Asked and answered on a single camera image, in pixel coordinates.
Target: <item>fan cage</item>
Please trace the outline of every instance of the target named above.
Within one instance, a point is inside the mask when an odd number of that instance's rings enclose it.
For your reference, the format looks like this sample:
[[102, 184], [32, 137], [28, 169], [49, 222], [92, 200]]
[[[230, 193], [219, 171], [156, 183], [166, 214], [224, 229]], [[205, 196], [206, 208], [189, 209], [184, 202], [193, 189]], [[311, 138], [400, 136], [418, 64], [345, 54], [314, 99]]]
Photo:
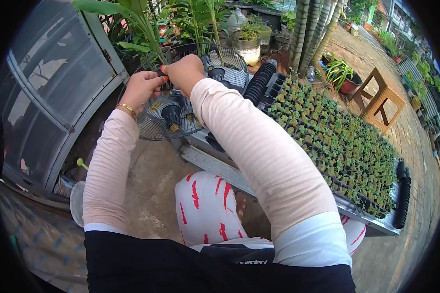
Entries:
[[[168, 63], [172, 64], [179, 61], [186, 55], [199, 55], [198, 52], [208, 53], [214, 68], [223, 68], [225, 70], [224, 80], [241, 88], [245, 88], [247, 86], [249, 81], [249, 71], [246, 62], [240, 55], [225, 46], [210, 43], [184, 44], [166, 50], [164, 55]], [[141, 59], [140, 67], [136, 70], [136, 72], [141, 70], [155, 71], [160, 66], [161, 62], [158, 58], [158, 55], [152, 55], [149, 58]], [[125, 87], [121, 91], [119, 100], [124, 91]], [[171, 131], [166, 121], [161, 116], [161, 110], [168, 105], [179, 106], [177, 97], [175, 95], [163, 95], [156, 99], [150, 99], [147, 102], [144, 110], [137, 116], [137, 124], [140, 129], [140, 139], [152, 141], [171, 140], [188, 136], [203, 129], [193, 114], [193, 119], [188, 119], [188, 114], [190, 113], [188, 113], [189, 111], [186, 109], [186, 107], [180, 107], [182, 110], [182, 115], [179, 130]]]

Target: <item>pink sleeve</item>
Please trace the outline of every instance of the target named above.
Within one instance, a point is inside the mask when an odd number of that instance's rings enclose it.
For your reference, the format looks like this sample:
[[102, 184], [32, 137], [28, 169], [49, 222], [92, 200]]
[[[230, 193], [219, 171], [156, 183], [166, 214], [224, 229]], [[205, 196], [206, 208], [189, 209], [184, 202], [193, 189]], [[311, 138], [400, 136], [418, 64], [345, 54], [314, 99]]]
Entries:
[[83, 192], [83, 223], [100, 223], [128, 233], [124, 196], [139, 129], [135, 121], [121, 110], [113, 110], [88, 167]]
[[206, 78], [191, 94], [194, 113], [243, 173], [271, 222], [272, 241], [327, 211], [334, 197], [305, 151], [236, 90]]

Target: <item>woman's right hand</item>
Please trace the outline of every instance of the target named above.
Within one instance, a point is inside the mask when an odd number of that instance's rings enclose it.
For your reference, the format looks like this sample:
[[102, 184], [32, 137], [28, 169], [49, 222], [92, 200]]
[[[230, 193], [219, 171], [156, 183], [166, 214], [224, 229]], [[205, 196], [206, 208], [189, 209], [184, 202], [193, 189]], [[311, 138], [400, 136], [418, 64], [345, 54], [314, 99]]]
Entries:
[[161, 71], [168, 75], [174, 89], [181, 90], [184, 97], [190, 98], [192, 89], [204, 79], [204, 65], [197, 55], [184, 56], [178, 62], [164, 66]]

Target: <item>wicker stool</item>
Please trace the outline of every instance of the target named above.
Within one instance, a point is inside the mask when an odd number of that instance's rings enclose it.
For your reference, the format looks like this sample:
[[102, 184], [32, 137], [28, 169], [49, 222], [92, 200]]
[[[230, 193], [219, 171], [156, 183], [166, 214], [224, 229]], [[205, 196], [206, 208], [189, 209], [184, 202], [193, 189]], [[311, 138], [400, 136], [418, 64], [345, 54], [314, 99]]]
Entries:
[[[376, 83], [379, 86], [378, 92], [375, 94], [374, 97], [369, 93], [367, 93], [366, 91], [364, 91], [365, 86], [370, 82], [372, 77], [375, 78]], [[360, 118], [370, 122], [374, 126], [381, 129], [383, 131], [382, 134], [386, 133], [389, 130], [389, 128], [396, 121], [396, 118], [399, 116], [399, 113], [401, 113], [401, 110], [405, 106], [404, 100], [398, 94], [396, 94], [392, 89], [388, 87], [387, 82], [385, 81], [385, 79], [383, 78], [383, 76], [376, 67], [367, 77], [363, 85], [360, 86], [360, 88], [354, 94], [352, 99], [356, 97], [361, 98], [362, 96], [368, 98], [370, 100], [370, 103], [362, 111], [362, 114], [360, 114]], [[385, 109], [383, 108], [383, 105], [388, 99], [391, 100], [393, 103], [395, 103], [397, 106], [397, 111], [390, 122], [388, 122]], [[383, 123], [381, 123], [378, 119], [375, 118], [378, 112], [381, 112], [381, 116], [383, 117]]]

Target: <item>concrete floor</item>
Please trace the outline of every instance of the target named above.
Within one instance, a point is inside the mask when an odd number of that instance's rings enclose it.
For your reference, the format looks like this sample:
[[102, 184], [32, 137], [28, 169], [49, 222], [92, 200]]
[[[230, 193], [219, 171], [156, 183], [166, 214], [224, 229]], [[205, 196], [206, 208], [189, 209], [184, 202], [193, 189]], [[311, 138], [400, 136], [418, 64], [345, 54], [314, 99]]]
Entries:
[[[355, 38], [336, 29], [327, 51], [344, 57], [358, 68], [362, 79], [381, 66], [402, 88], [387, 60], [367, 38]], [[356, 105], [349, 105], [351, 110]], [[413, 178], [411, 206], [405, 228], [398, 237], [366, 237], [352, 256], [357, 292], [395, 292], [421, 260], [440, 215], [440, 170], [432, 157], [427, 132], [409, 101], [386, 138], [406, 160]], [[126, 213], [133, 236], [165, 238], [182, 243], [174, 188], [184, 176], [199, 168], [184, 162], [169, 142], [137, 142], [127, 181]], [[254, 197], [248, 197], [243, 226], [248, 236], [270, 238], [270, 224]]]

